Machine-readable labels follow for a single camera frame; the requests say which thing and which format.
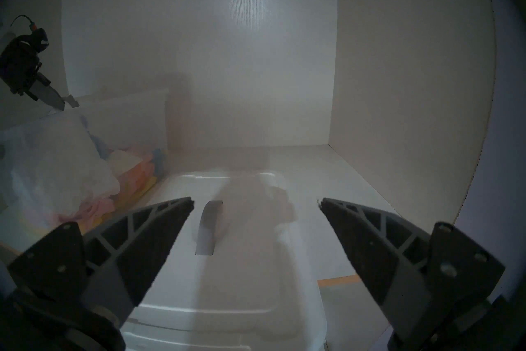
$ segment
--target screw hole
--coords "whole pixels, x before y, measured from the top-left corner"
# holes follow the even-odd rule
[[[455,267],[449,262],[442,262],[440,265],[440,271],[451,278],[455,278],[457,276],[457,269],[455,269]]]
[[[484,252],[475,253],[475,260],[481,263],[486,263],[488,261],[488,254]]]
[[[440,224],[438,229],[440,229],[443,232],[453,232],[453,227],[451,227],[448,224]]]

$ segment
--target white wall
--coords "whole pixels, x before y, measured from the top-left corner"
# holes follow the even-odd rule
[[[329,143],[430,232],[462,204],[493,79],[490,0],[338,0]]]
[[[46,30],[50,46],[39,54],[42,68],[40,71],[52,82],[52,86],[61,95],[68,95],[64,59],[62,56],[61,30],[62,0],[2,0],[0,16],[4,27],[0,37],[9,30],[9,24],[19,14],[27,14]],[[12,27],[16,35],[30,34],[29,22],[19,18]],[[15,96],[7,85],[0,83],[0,130],[45,116],[50,107],[29,96]]]
[[[169,87],[170,147],[326,144],[337,0],[63,0],[74,96]]]
[[[512,0],[492,0],[497,70],[488,133],[455,226],[506,270],[491,299],[515,291],[526,271],[526,24]]]

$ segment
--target black cable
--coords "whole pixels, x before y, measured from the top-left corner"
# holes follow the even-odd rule
[[[13,20],[13,22],[12,22],[11,25],[9,25],[9,26],[12,27],[13,24],[15,23],[15,21],[16,21],[17,19],[19,19],[20,17],[25,17],[25,18],[27,18],[27,19],[29,20],[29,22],[31,23],[31,25],[34,24],[34,22],[31,21],[31,18],[29,18],[27,15],[25,15],[25,14],[20,14],[18,17],[16,17],[16,18]]]

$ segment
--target white storage box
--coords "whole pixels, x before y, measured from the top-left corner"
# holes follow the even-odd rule
[[[1,131],[0,187],[6,204],[19,201],[22,219],[40,234],[62,221],[112,213],[116,202],[110,199],[120,199],[123,206],[126,197],[143,188],[148,175],[151,184],[154,173],[161,172],[167,93],[155,90],[105,100]],[[153,163],[154,156],[157,164],[147,166],[145,160]],[[139,163],[151,174],[137,169],[136,185],[129,187],[127,171]],[[126,197],[123,185],[129,188]],[[87,228],[94,226],[91,221]]]

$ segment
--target orange strip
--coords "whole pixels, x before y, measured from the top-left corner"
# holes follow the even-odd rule
[[[358,275],[335,277],[333,279],[318,280],[318,287],[347,285],[347,284],[351,284],[351,283],[357,283],[359,281],[361,281],[361,279],[360,279],[360,276],[358,276]]]
[[[2,246],[6,250],[9,250],[11,253],[13,253],[16,256],[18,256],[18,255],[20,255],[22,253],[22,252],[20,252],[20,251],[18,251],[16,249],[11,248],[9,245],[6,245],[3,242],[0,242],[0,246]]]

